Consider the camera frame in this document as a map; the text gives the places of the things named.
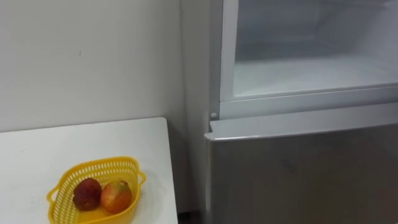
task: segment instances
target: refrigerator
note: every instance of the refrigerator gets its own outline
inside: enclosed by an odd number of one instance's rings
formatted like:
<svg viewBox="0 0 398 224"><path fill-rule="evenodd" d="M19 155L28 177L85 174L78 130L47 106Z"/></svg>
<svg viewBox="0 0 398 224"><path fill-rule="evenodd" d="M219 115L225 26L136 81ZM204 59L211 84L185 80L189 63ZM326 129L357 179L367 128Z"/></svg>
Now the refrigerator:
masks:
<svg viewBox="0 0 398 224"><path fill-rule="evenodd" d="M398 1L183 5L205 223L398 223Z"/></svg>

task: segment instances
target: red apple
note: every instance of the red apple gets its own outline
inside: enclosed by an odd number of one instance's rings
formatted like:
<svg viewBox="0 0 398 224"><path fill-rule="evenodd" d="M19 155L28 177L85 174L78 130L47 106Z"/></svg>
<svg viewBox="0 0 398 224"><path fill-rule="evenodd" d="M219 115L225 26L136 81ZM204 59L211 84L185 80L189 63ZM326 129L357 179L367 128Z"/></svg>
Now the red apple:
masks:
<svg viewBox="0 0 398 224"><path fill-rule="evenodd" d="M92 178L80 182L73 191L73 203L80 211L90 211L98 208L101 201L101 185Z"/></svg>

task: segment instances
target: basket handle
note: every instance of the basket handle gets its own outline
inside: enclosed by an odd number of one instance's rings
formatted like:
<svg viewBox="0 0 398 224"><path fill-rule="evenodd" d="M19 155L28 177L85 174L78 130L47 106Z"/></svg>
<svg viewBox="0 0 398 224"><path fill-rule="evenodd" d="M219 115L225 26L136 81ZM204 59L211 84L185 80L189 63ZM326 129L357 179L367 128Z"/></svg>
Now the basket handle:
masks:
<svg viewBox="0 0 398 224"><path fill-rule="evenodd" d="M145 174L143 172L141 172L140 170L138 171L138 175L141 177L140 182L138 183L138 189L141 188L141 185L145 182L145 180L147 179L147 177L145 176Z"/></svg>
<svg viewBox="0 0 398 224"><path fill-rule="evenodd" d="M52 190L50 190L50 192L47 194L46 199L47 199L47 201L48 201L50 204L53 204L53 203L54 203L54 201L52 200L52 195L53 195L58 189L59 189L59 187L58 187L58 185L57 185L57 186L55 186Z"/></svg>

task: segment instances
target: white table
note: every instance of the white table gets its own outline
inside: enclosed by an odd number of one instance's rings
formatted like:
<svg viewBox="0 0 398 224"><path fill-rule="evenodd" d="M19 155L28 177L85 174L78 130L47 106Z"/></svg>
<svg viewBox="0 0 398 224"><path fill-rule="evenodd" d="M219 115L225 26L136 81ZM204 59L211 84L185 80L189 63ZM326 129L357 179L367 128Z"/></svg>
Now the white table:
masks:
<svg viewBox="0 0 398 224"><path fill-rule="evenodd" d="M136 158L147 176L133 224L177 224L164 118L0 133L0 223L48 223L45 196L61 175L114 156Z"/></svg>

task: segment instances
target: fruit basket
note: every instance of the fruit basket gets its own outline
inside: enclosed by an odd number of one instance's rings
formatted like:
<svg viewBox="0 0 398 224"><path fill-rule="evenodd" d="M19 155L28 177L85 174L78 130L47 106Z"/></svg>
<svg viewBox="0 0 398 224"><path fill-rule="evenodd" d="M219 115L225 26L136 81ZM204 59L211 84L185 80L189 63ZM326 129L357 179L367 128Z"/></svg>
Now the fruit basket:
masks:
<svg viewBox="0 0 398 224"><path fill-rule="evenodd" d="M125 180L131 191L130 206L119 214L110 214L102 208L81 212L72 202L73 189L84 179L98 180L102 188L109 182ZM138 162L131 157L113 157L78 164L64 173L48 194L48 217L51 224L128 224L131 223L140 196L140 187L146 177L139 170Z"/></svg>

